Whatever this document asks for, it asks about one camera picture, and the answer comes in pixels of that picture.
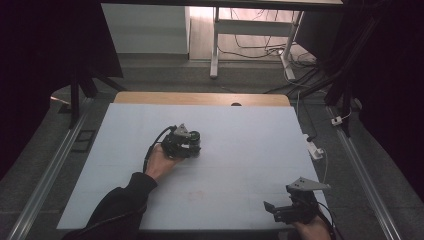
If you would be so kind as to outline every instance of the black device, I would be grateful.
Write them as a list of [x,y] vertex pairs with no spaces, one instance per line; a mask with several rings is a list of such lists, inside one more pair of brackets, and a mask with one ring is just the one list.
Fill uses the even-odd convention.
[[159,143],[159,138],[162,135],[171,130],[171,132],[165,136],[161,142],[161,146],[165,154],[170,158],[191,158],[198,157],[200,154],[200,133],[197,131],[189,132],[182,123],[179,127],[169,126],[165,128],[153,144],[149,147],[146,157],[144,158],[143,172],[146,171],[147,161],[150,158],[150,154],[156,143]]
[[331,239],[335,240],[336,235],[333,230],[334,226],[319,209],[319,203],[313,192],[314,190],[325,190],[330,188],[328,184],[300,177],[292,184],[286,185],[286,190],[290,193],[290,198],[292,200],[291,206],[275,207],[264,201],[265,210],[274,215],[275,222],[284,222],[285,224],[294,222],[308,224],[316,216],[319,216],[327,224]]

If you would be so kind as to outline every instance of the black sleeve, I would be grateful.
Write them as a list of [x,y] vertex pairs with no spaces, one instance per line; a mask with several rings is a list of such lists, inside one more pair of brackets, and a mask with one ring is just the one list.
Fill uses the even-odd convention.
[[156,186],[150,176],[133,173],[127,187],[113,189],[100,201],[84,229],[67,234],[63,240],[135,239],[148,195]]

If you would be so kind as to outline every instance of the white table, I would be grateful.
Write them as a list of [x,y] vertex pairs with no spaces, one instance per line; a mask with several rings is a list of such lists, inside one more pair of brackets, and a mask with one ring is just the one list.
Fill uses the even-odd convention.
[[111,104],[58,228],[84,227],[103,196],[142,169],[157,135],[180,123],[200,132],[201,154],[159,183],[141,229],[281,229],[263,201],[291,205],[285,185],[318,181],[292,107]]

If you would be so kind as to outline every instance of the metal stand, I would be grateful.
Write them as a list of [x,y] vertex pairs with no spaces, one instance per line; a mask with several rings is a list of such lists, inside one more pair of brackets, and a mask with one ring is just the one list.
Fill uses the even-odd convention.
[[219,8],[215,8],[214,25],[213,25],[213,46],[211,57],[211,79],[218,77],[218,35],[219,34],[236,34],[236,35],[252,35],[252,36],[277,36],[288,37],[284,51],[279,51],[281,61],[284,65],[286,75],[290,80],[295,80],[293,70],[291,69],[288,56],[290,48],[296,35],[300,19],[303,12],[298,12],[294,22],[266,22],[266,21],[246,21],[233,19],[219,19]]

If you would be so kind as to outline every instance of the metal rail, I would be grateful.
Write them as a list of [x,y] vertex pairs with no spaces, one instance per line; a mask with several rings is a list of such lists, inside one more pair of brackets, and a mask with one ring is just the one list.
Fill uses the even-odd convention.
[[[330,107],[327,107],[328,114],[334,118],[336,117],[331,111]],[[396,224],[393,221],[386,205],[381,199],[378,191],[364,166],[362,159],[356,150],[355,144],[352,142],[352,138],[348,138],[340,127],[337,127],[337,135],[340,138],[343,147],[351,161],[352,167],[358,176],[359,182],[365,191],[365,195],[373,208],[375,215],[380,222],[381,229],[383,230],[388,240],[401,240],[402,237],[397,230]]]
[[69,151],[71,150],[72,144],[74,143],[79,130],[81,129],[87,115],[89,113],[90,107],[93,105],[94,100],[91,98],[86,98],[81,104],[82,114],[79,120],[76,122],[73,129],[70,129],[66,134],[65,138],[62,141],[62,144],[56,151],[49,165],[47,166],[46,171],[41,177],[40,181],[37,184],[34,192],[29,198],[27,204],[22,210],[21,215],[13,226],[12,231],[7,237],[8,240],[22,240],[25,239],[28,235],[32,224],[35,221],[35,218],[38,215],[41,207],[43,206],[44,201],[48,193],[50,192],[53,183],[59,174],[60,169],[62,168],[63,163],[65,162],[66,157],[68,156]]

